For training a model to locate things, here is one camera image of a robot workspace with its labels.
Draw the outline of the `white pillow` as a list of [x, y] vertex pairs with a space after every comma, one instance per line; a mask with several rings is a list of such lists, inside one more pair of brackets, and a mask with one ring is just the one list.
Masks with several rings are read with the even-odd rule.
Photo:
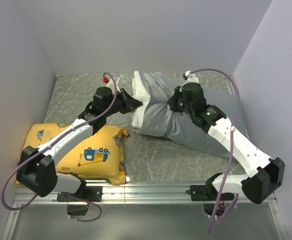
[[131, 114], [132, 127], [140, 130], [143, 126], [147, 105], [151, 99], [150, 89], [143, 72], [134, 71], [131, 91], [132, 97], [142, 103], [142, 106], [138, 107]]

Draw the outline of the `grey pillowcase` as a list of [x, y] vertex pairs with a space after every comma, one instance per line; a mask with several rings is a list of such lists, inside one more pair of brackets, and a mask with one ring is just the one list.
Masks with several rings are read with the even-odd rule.
[[165, 137], [193, 150], [222, 158], [229, 157], [229, 151], [195, 126], [188, 116], [169, 110], [167, 101], [174, 94], [175, 88], [183, 84], [183, 79], [160, 72], [144, 74], [151, 99], [145, 111], [142, 128], [134, 128], [137, 133]]

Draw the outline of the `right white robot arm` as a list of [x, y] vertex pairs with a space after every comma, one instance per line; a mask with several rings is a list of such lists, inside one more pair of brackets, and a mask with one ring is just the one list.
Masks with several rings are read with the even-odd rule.
[[207, 104], [202, 87], [187, 83], [175, 88], [168, 100], [170, 110], [186, 114], [192, 123], [219, 142], [244, 168], [245, 174], [217, 173], [197, 191], [204, 201], [217, 200], [223, 194], [244, 194], [261, 204], [283, 183], [285, 163], [272, 158], [253, 145], [217, 106]]

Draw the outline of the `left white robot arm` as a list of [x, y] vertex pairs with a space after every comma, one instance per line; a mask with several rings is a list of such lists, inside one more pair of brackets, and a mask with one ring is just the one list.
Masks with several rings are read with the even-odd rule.
[[16, 180], [40, 197], [51, 192], [69, 193], [75, 201], [86, 197], [86, 183], [73, 174], [59, 173], [59, 161], [83, 140], [93, 136], [108, 116], [127, 114], [143, 105], [124, 89], [99, 87], [85, 110], [62, 133], [37, 147], [27, 146], [21, 153]]

